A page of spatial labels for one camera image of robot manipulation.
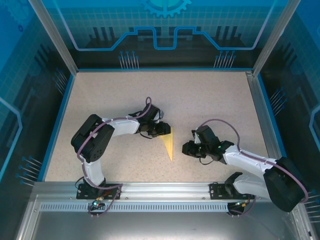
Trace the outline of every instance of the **yellow object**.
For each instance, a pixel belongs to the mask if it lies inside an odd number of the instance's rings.
[[[164,142],[166,151],[168,152],[169,158],[172,162],[174,155],[174,128],[171,127],[171,133],[167,135],[160,135],[160,138]]]

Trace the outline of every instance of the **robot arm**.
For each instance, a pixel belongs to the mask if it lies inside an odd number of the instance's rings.
[[[101,196],[102,191],[95,186],[104,187],[106,183],[106,179],[102,173],[100,157],[104,154],[112,137],[141,132],[147,132],[152,138],[159,135],[170,134],[171,128],[169,124],[160,121],[163,118],[164,113],[154,105],[150,106],[150,109],[143,117],[133,119],[133,117],[145,112],[149,107],[148,104],[142,111],[129,114],[124,119],[111,120],[109,123],[105,124],[82,149],[80,157],[83,159],[88,179],[84,178],[84,183],[95,193],[94,195]],[[87,137],[97,126],[108,120],[109,119],[101,118],[96,114],[89,116],[71,140],[71,145],[74,147],[75,152],[78,152]]]
[[[301,187],[290,176],[270,164],[286,169],[303,186],[306,186],[306,182],[290,159],[286,157],[267,158],[239,149],[232,142],[220,141],[207,125],[191,132],[194,140],[183,145],[182,153],[194,158],[210,156],[214,161],[236,166],[246,171],[246,173],[233,174],[225,182],[225,191],[230,195],[236,191],[239,194],[251,194],[271,199],[278,208],[285,212],[292,211],[304,198],[305,194]]]

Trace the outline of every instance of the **glass wall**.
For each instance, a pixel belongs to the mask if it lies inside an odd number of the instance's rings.
[[[28,1],[0,1],[0,16],[0,238],[10,240],[39,174],[70,72]]]
[[[252,68],[287,0],[44,0],[80,69]]]
[[[310,196],[320,192],[319,10],[319,1],[301,1],[261,72],[284,149],[314,188]],[[307,210],[320,229],[313,201]]]

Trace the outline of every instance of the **gray metal floor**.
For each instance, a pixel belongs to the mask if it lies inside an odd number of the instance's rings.
[[[272,203],[257,203],[250,216],[240,218],[225,212],[110,212],[94,219],[81,212],[41,212],[32,239],[294,240],[292,229],[290,215]]]

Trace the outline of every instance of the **work surface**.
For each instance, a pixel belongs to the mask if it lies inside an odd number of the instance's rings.
[[[222,182],[239,168],[182,154],[191,130],[212,118],[231,123],[241,148],[266,156],[267,150],[244,72],[149,71],[78,73],[46,175],[46,181],[76,181],[83,176],[71,138],[91,114],[124,117],[142,110],[147,96],[173,127],[173,161],[162,140],[138,134],[111,139],[101,164],[107,182]],[[208,124],[220,141],[237,142],[221,122]],[[204,163],[211,161],[207,157]]]

